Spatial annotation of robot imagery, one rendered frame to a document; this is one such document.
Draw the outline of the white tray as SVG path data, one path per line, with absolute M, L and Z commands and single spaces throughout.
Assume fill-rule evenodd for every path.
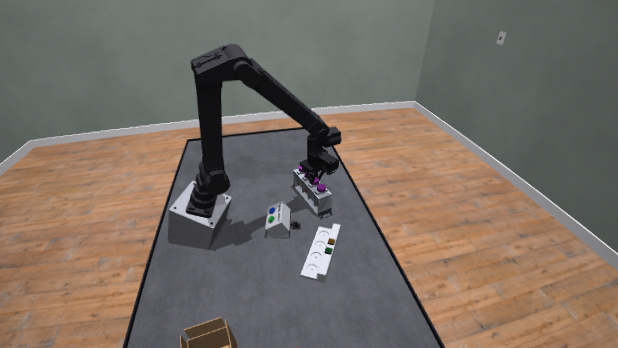
M 339 229 L 340 225 L 338 224 L 333 224 L 332 229 L 318 228 L 301 272 L 302 277 L 325 283 L 330 268 L 329 261 L 333 257 L 338 241 L 339 235 L 337 237 L 337 234 Z

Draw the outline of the white button housing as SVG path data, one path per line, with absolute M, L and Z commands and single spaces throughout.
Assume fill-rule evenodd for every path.
M 300 223 L 291 220 L 290 208 L 284 201 L 268 208 L 265 228 L 267 238 L 290 238 L 290 225 L 294 225 L 293 229 L 300 229 Z

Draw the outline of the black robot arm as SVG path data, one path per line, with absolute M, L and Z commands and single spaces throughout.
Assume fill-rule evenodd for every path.
M 212 195 L 223 194 L 230 187 L 224 170 L 222 147 L 223 81 L 242 81 L 298 122 L 310 133 L 307 136 L 307 150 L 313 153 L 323 150 L 320 154 L 308 153 L 309 165 L 314 169 L 322 166 L 329 175 L 337 171 L 339 160 L 328 154 L 323 146 L 327 148 L 340 144 L 341 132 L 337 127 L 328 127 L 318 116 L 325 124 L 319 120 L 304 103 L 254 59 L 249 59 L 240 46 L 229 44 L 196 57 L 191 60 L 191 69 L 194 78 L 197 76 L 198 79 L 197 83 L 195 78 L 195 84 L 204 164 L 202 161 L 199 164 L 200 173 L 196 175 L 196 184 L 186 207 L 187 214 L 211 218 L 216 203 L 215 196 Z

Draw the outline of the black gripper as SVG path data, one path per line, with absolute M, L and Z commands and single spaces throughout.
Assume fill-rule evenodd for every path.
M 323 151 L 323 150 L 322 150 Z M 322 151 L 320 151 L 319 153 L 313 153 L 307 150 L 307 159 L 300 162 L 300 166 L 302 167 L 303 171 L 305 172 L 305 174 L 308 177 L 308 180 L 311 184 L 313 184 L 315 177 L 317 177 L 319 180 L 321 179 L 322 175 L 325 173 L 324 169 L 322 168 L 322 166 L 319 166 L 317 168 L 313 168 L 309 165 L 308 162 L 308 153 L 310 154 L 320 154 L 322 153 Z M 318 172 L 321 171 L 319 177 L 318 177 Z M 311 178 L 310 178 L 311 175 Z

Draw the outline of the brown cardboard box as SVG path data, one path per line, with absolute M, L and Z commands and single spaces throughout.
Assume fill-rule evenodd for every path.
M 190 339 L 187 340 L 186 343 L 180 335 L 181 348 L 238 348 L 236 347 L 237 342 L 231 332 L 231 329 L 227 321 L 225 322 L 227 328 L 225 327 L 222 318 L 219 317 L 214 320 L 184 329 Z

